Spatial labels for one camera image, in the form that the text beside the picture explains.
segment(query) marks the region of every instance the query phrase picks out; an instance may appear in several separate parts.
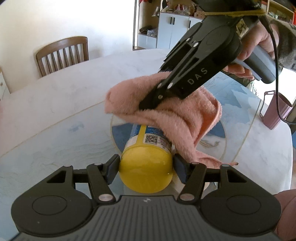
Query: pink cup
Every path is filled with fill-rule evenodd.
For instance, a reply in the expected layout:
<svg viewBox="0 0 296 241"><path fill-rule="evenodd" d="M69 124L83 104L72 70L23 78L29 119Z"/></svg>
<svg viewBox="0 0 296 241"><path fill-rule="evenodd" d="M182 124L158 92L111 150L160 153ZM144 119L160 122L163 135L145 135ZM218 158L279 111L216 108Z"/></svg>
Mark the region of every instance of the pink cup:
<svg viewBox="0 0 296 241"><path fill-rule="evenodd" d="M261 111L263 109L263 105L260 109L260 117L264 123L269 129L273 130L281 121L277 114L276 110L276 91L266 91L264 93L264 99L263 99L263 105L266 95L273 95L272 100L264 114L264 116L261 114ZM279 93L279 113L281 114L282 118L286 118L289 112L292 109L292 104L287 100L285 96L283 96L281 93Z"/></svg>

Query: wooden chair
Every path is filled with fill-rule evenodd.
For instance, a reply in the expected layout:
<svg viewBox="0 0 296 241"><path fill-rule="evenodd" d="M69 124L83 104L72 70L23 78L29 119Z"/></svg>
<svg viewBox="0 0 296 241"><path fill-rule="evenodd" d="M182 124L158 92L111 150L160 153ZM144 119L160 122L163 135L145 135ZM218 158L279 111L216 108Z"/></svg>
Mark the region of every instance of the wooden chair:
<svg viewBox="0 0 296 241"><path fill-rule="evenodd" d="M41 76L43 77L46 75L46 71L45 71L45 68L43 65L43 61L42 61L43 57L45 57L49 73L52 73L52 72L58 71L60 69L63 69L64 67L66 68L66 67L70 66L69 62L68 62L66 48L69 48L71 65L75 64L74 56L73 56L73 52L72 52L72 46L75 46L75 55L77 57L77 63L80 63L81 61L80 61L80 55L79 55L79 50L78 50L79 44L82 44L83 58L84 58L84 61L87 61L89 59L87 37L83 37L83 36L61 39L61 40L53 42L53 43L43 47L41 50L39 50L36 54L36 60L37 60L37 64L38 64ZM59 50L61 50L61 49L63 49L63 57L64 57L63 59L65 62L64 65L62 63L62 58L61 58L61 55L59 52ZM57 53L59 67L57 66L54 52ZM48 55L51 55L51 61L52 61L53 68L50 65Z"/></svg>

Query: tabletop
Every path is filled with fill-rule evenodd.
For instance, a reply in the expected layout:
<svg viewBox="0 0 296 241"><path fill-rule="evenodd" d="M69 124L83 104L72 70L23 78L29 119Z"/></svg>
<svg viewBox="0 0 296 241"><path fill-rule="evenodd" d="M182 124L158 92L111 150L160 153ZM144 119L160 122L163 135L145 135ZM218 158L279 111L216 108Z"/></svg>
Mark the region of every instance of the tabletop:
<svg viewBox="0 0 296 241"><path fill-rule="evenodd" d="M10 208L21 193L63 165L86 168L121 154L132 124L104 113L104 95L120 81L157 72L167 53L141 50L80 63L0 101L0 240L17 233ZM197 149L223 162L237 161L235 168L272 194L289 189L289 127L268 129L259 117L262 101L222 73L205 87L223 114ZM89 195L87 185L76 187ZM137 194L119 176L110 188L117 198ZM158 195L175 193L168 186Z"/></svg>

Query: white lettering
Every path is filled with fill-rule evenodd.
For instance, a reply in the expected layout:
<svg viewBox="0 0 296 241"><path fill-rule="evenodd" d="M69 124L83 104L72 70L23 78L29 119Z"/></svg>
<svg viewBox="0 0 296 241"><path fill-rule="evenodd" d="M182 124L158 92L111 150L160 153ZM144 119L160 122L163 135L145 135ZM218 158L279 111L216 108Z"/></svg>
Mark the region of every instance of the white lettering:
<svg viewBox="0 0 296 241"><path fill-rule="evenodd" d="M202 68L201 72L203 72L203 74L207 74L207 70L205 68Z"/></svg>
<svg viewBox="0 0 296 241"><path fill-rule="evenodd" d="M195 74L195 77L196 77L197 80L198 80L198 78L201 78L201 76L198 75L198 74Z"/></svg>
<svg viewBox="0 0 296 241"><path fill-rule="evenodd" d="M189 80L187 80L187 82L188 82L189 84L191 84L191 85L194 84L194 80L193 80L193 79L189 79Z"/></svg>

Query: black cable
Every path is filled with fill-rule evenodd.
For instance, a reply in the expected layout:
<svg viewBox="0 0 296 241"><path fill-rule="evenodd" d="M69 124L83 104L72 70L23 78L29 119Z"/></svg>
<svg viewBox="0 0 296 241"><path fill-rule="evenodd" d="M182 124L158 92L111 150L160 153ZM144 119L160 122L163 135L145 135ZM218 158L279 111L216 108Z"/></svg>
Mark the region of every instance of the black cable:
<svg viewBox="0 0 296 241"><path fill-rule="evenodd" d="M279 58L278 58L278 53L277 53L277 46L276 46L276 40L274 38L274 32L273 32L273 29L271 28L270 26L270 23L267 19L266 16L264 17L260 17L260 22L262 23L262 25L266 28L267 32L270 34L270 37L271 37L271 41L272 41L272 45L274 47L274 61L275 61L275 64L276 64L276 111L277 111L277 114L279 116L279 118L289 124L289 125L296 125L296 123L294 122L290 122L290 121L286 121L280 114L279 112Z"/></svg>

